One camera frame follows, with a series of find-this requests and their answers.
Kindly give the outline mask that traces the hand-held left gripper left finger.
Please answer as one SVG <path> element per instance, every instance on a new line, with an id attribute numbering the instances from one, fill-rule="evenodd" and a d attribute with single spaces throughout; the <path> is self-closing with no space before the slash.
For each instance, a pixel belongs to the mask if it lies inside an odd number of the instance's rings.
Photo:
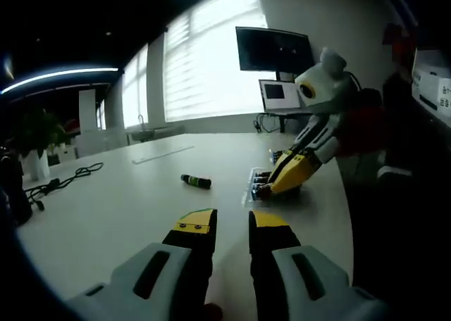
<path id="1" fill-rule="evenodd" d="M 97 284 L 67 302 L 81 320 L 201 320 L 217 211 L 182 216 L 160 243 L 151 243 L 119 265 L 108 284 Z"/>

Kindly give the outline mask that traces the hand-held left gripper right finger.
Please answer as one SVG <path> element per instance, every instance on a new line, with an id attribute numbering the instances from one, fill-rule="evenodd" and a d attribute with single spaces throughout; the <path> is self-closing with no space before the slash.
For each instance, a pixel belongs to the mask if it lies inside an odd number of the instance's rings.
<path id="1" fill-rule="evenodd" d="M 249 212 L 250 274 L 259 320 L 389 320 L 386 303 L 350 285 L 347 273 L 303 246 L 277 215 Z"/>

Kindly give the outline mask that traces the person's right hand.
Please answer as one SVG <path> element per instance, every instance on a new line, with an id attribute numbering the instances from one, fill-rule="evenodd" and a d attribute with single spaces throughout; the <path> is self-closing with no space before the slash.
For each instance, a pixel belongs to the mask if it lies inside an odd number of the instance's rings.
<path id="1" fill-rule="evenodd" d="M 364 107 L 345 114 L 335 137 L 336 156 L 352 156 L 381 150 L 388 142 L 388 122 L 384 108 Z"/>

